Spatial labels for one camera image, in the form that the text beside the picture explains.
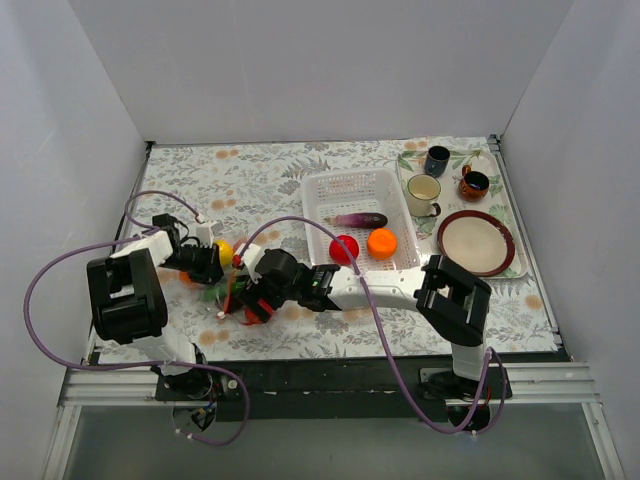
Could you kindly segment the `yellow fake lemon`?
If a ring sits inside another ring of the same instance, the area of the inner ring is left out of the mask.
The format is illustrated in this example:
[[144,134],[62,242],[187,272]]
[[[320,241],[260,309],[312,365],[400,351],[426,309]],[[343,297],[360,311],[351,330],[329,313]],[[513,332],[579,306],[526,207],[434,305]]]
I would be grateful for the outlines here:
[[228,267],[233,260],[233,247],[224,239],[217,239],[214,244],[218,247],[220,265],[223,268]]

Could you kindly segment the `clear zip bag orange seal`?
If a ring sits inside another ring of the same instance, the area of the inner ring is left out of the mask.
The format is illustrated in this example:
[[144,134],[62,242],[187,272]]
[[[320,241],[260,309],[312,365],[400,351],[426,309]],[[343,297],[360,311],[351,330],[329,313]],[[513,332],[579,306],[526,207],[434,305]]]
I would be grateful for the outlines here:
[[224,303],[203,302],[200,300],[202,290],[206,286],[214,286],[214,285],[204,285],[200,283],[195,283],[194,287],[189,287],[189,288],[197,292],[197,298],[201,302],[203,302],[207,307],[214,307],[217,310],[216,315],[219,319],[224,319],[226,317],[233,318],[238,323],[244,326],[261,325],[266,323],[271,318],[272,314],[270,314],[266,320],[261,320],[258,314],[253,312],[240,299],[240,294],[250,283],[250,276],[248,274],[248,271],[245,268],[238,270],[233,268],[231,265],[230,270],[227,273],[224,273],[221,280],[215,285],[222,283],[223,285],[227,285],[231,287],[236,282],[243,282],[244,288],[240,292],[238,292],[236,295],[230,295]]

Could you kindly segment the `purple fake eggplant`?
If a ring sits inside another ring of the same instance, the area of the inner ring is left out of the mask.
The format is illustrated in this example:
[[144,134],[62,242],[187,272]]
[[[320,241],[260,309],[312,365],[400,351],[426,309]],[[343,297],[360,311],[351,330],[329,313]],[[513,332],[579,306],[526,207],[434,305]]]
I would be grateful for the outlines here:
[[388,224],[388,218],[376,212],[359,212],[351,214],[325,217],[324,221],[336,227],[356,228],[356,229],[377,229],[384,228]]

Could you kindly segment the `fake orange mandarin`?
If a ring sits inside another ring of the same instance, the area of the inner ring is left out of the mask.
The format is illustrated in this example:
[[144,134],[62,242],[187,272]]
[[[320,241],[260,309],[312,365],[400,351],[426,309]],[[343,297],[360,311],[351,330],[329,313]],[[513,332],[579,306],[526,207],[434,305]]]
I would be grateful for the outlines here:
[[373,230],[367,239],[367,251],[375,260],[388,260],[396,252],[398,240],[396,235],[387,228]]

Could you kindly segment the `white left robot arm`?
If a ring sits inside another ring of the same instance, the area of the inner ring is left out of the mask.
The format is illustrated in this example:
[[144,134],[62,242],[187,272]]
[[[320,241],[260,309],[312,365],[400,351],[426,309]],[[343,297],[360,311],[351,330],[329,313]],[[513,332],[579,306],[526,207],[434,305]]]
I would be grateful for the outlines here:
[[201,221],[196,234],[182,237],[179,221],[152,218],[154,232],[109,257],[87,264],[92,323],[100,339],[132,347],[155,362],[151,371],[164,386],[193,400],[214,390],[205,356],[169,325],[169,312],[156,269],[185,273],[213,286],[224,275],[214,225]]

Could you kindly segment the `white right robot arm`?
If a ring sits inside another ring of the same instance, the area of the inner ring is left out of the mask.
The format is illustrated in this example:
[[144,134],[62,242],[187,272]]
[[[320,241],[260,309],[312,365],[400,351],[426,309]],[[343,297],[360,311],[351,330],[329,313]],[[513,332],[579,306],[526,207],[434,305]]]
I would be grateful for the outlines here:
[[451,344],[454,389],[471,398],[489,384],[484,332],[492,289],[445,256],[433,255],[424,266],[358,274],[336,264],[309,267],[282,249],[250,245],[234,265],[248,272],[238,300],[261,323],[287,301],[314,312],[371,306],[417,312]]

